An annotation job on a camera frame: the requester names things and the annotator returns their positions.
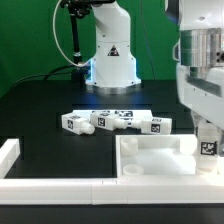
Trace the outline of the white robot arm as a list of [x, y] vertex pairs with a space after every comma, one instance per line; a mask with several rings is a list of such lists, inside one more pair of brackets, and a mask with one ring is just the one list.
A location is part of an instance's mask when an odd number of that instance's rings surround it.
[[[130, 51], [130, 16], [116, 0], [85, 0], [96, 19], [95, 55], [87, 62], [91, 90], [119, 93], [141, 83]], [[180, 102], [202, 123], [224, 132], [224, 0], [165, 0], [179, 26], [173, 48]]]

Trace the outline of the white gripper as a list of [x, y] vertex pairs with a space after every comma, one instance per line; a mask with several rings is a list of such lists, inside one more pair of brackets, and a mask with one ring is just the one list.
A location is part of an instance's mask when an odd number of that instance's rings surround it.
[[180, 63], [179, 45], [173, 47], [179, 101], [191, 112], [194, 134], [198, 134], [201, 117], [224, 130], [224, 67], [210, 68], [206, 78], [190, 76], [188, 66]]

